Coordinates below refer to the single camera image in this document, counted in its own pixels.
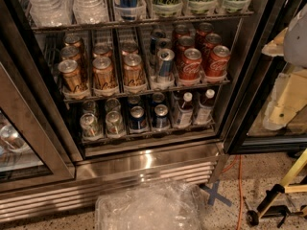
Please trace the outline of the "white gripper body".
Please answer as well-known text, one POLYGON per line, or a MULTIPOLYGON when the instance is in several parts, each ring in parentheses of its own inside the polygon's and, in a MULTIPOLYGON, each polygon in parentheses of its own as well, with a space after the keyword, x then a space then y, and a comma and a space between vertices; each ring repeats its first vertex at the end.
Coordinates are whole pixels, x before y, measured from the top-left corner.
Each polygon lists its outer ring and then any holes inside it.
POLYGON ((285 106, 294 110, 296 114, 307 104, 306 68, 278 76, 275 102, 278 106, 285 106))

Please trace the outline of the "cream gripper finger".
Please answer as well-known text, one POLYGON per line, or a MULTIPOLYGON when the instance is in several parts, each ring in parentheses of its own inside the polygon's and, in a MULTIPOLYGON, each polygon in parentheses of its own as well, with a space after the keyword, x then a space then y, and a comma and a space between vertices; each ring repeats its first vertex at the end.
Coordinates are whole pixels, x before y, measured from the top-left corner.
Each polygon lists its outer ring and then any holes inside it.
POLYGON ((279 130, 285 127, 296 115, 296 112, 285 106, 278 106, 277 102, 270 101, 265 110, 262 125, 268 130, 279 130))
POLYGON ((288 28, 283 29, 272 41, 266 44, 261 53, 269 57, 283 57, 283 43, 287 30, 288 28))

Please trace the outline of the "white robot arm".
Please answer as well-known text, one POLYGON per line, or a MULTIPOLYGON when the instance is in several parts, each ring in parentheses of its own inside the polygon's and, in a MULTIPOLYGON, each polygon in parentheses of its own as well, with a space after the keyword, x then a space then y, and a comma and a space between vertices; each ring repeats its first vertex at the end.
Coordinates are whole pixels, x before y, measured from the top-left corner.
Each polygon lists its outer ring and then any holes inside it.
POLYGON ((279 130, 307 105, 307 5, 263 47, 262 53, 283 57, 295 68, 291 73, 278 75, 265 110, 263 127, 279 130))

